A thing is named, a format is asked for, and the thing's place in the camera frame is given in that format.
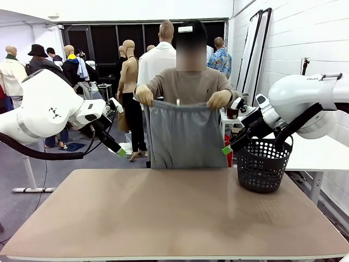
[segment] white jacket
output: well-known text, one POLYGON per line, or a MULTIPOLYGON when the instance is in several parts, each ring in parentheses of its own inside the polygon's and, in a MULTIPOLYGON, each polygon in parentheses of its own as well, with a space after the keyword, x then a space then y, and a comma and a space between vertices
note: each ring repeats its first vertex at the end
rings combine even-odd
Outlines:
POLYGON ((137 85, 147 84, 166 68, 176 66, 176 50, 168 42, 158 46, 140 57, 137 85))
POLYGON ((21 62, 5 59, 0 64, 0 85, 8 96, 22 96, 22 81, 27 77, 26 69, 21 62))

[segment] black laundry basket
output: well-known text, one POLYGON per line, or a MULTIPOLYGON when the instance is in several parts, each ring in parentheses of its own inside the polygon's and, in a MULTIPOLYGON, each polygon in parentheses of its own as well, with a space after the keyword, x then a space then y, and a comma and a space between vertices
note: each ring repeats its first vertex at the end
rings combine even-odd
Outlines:
POLYGON ((284 143, 283 150, 275 150, 275 139, 252 139, 236 152, 239 183, 257 193, 276 191, 284 175, 292 145, 284 143))

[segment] white label on cap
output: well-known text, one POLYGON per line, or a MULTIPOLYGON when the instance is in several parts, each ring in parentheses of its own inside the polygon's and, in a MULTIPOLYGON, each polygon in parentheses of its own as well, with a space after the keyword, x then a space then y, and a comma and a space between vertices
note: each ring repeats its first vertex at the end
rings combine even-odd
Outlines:
POLYGON ((178 33, 192 32, 192 26, 182 26, 178 28, 178 33))

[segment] yellow scarf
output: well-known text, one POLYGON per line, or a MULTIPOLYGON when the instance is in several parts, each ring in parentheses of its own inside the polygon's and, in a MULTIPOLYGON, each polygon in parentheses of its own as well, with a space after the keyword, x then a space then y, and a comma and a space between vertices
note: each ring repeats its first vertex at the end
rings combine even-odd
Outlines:
POLYGON ((72 53, 68 56, 68 59, 74 60, 76 58, 76 56, 72 53))

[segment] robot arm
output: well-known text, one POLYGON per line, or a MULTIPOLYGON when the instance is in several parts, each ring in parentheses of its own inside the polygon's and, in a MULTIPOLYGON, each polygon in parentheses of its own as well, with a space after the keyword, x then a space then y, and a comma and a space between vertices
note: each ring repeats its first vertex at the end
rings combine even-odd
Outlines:
MULTIPOLYGON (((25 78, 22 87, 21 107, 0 115, 0 133, 7 137, 0 140, 12 138, 26 145, 58 134, 69 123, 86 136, 92 137, 94 132, 95 137, 114 152, 121 150, 105 132, 111 121, 104 114, 103 100, 83 100, 64 80, 46 69, 25 78)), ((115 99, 111 99, 110 106, 123 112, 115 99)))
POLYGON ((256 96, 259 107, 249 109, 251 113, 242 119, 244 128, 231 139, 231 148, 238 151, 253 136, 264 138, 272 132, 276 149, 294 132, 306 139, 328 134, 336 124, 334 111, 349 112, 348 86, 343 74, 290 75, 277 81, 269 99, 256 96))

